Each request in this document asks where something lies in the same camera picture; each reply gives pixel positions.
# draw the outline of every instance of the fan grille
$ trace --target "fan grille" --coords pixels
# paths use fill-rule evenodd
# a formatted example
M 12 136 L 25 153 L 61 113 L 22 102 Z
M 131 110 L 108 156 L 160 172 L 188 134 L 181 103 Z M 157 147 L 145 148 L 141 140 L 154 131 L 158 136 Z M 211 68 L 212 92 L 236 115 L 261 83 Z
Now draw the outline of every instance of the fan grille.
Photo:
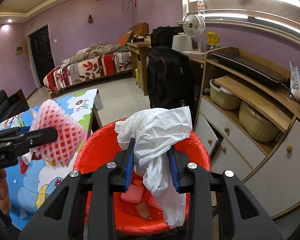
M 201 36 L 205 28 L 204 17 L 201 15 L 189 14 L 183 21 L 183 30 L 190 37 Z

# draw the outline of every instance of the blue cartoon tablecloth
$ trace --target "blue cartoon tablecloth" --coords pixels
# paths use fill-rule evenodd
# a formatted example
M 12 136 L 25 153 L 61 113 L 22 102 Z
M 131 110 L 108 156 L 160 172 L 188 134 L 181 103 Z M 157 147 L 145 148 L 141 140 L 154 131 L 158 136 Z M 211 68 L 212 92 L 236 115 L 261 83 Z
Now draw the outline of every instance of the blue cartoon tablecloth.
M 92 118 L 93 105 L 98 110 L 102 109 L 101 99 L 98 89 L 91 89 L 65 96 L 55 100 L 62 109 L 74 120 L 80 123 L 86 133 L 78 151 L 81 149 L 88 137 L 88 128 Z M 33 117 L 30 111 L 0 123 L 0 130 L 11 128 L 16 123 L 24 126 L 31 126 Z M 32 215 L 41 206 L 49 194 L 59 185 L 59 183 L 73 169 L 74 162 L 78 153 L 74 155 L 69 167 L 53 166 L 46 160 L 38 160 L 33 156 L 31 163 L 27 166 L 18 158 L 19 163 L 15 166 L 6 168 L 9 194 L 12 204 L 10 216 L 13 224 L 23 229 Z

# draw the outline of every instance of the orange pillow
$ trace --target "orange pillow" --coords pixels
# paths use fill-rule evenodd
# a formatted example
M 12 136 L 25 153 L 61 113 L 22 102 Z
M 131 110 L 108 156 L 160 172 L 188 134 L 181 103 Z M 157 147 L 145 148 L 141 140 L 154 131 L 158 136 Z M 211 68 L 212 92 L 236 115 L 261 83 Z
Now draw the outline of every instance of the orange pillow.
M 131 35 L 132 31 L 129 31 L 128 33 L 124 34 L 119 40 L 118 44 L 121 46 L 126 45 L 126 43 L 131 40 Z

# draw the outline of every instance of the black electric griddle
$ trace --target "black electric griddle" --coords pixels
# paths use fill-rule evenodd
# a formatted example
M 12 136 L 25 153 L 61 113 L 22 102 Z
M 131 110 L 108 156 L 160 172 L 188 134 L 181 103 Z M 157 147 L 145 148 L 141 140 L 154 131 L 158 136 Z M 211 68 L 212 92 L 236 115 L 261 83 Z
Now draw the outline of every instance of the black electric griddle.
M 238 70 L 262 84 L 274 86 L 279 83 L 287 82 L 287 78 L 282 76 L 280 73 L 249 58 L 219 51 L 213 51 L 211 54 L 214 55 L 222 64 Z

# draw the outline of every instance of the white fan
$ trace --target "white fan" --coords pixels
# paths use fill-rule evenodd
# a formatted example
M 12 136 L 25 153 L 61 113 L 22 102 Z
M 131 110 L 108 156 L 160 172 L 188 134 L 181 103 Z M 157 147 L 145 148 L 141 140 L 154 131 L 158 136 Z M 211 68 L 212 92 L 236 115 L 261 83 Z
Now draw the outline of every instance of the white fan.
M 204 16 L 202 14 L 189 14 L 185 17 L 183 21 L 183 30 L 186 35 L 193 37 L 198 37 L 198 52 L 197 51 L 183 51 L 183 54 L 189 56 L 189 58 L 204 59 L 205 53 L 202 52 L 202 44 L 200 36 L 204 33 L 206 28 L 204 22 Z

